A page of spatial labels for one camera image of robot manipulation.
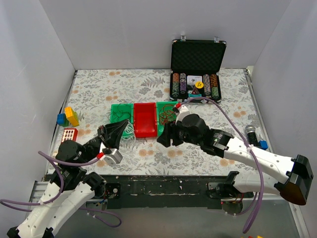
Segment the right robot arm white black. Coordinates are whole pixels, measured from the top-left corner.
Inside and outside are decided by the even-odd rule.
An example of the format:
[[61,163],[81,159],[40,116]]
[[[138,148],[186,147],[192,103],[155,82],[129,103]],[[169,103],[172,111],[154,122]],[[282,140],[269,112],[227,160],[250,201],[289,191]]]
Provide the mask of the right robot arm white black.
[[236,176],[224,184],[224,191],[230,197],[252,191],[280,195],[296,205],[307,203],[314,175],[308,158],[303,155],[280,156],[252,147],[228,132],[209,128],[197,114],[166,123],[157,142],[164,147],[191,143],[209,155],[256,168],[258,176]]

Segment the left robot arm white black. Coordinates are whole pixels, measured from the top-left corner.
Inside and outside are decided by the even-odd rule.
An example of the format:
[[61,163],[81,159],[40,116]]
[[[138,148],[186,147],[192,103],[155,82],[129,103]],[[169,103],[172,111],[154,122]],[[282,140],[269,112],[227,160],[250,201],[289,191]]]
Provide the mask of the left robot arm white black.
[[108,183],[84,166],[98,161],[117,165],[122,160],[119,144],[129,121],[124,119],[98,128],[98,134],[81,145],[74,140],[62,142],[55,158],[41,152],[55,168],[46,190],[33,210],[17,227],[7,232],[10,238],[52,238],[62,225],[88,200],[118,199],[121,186]]

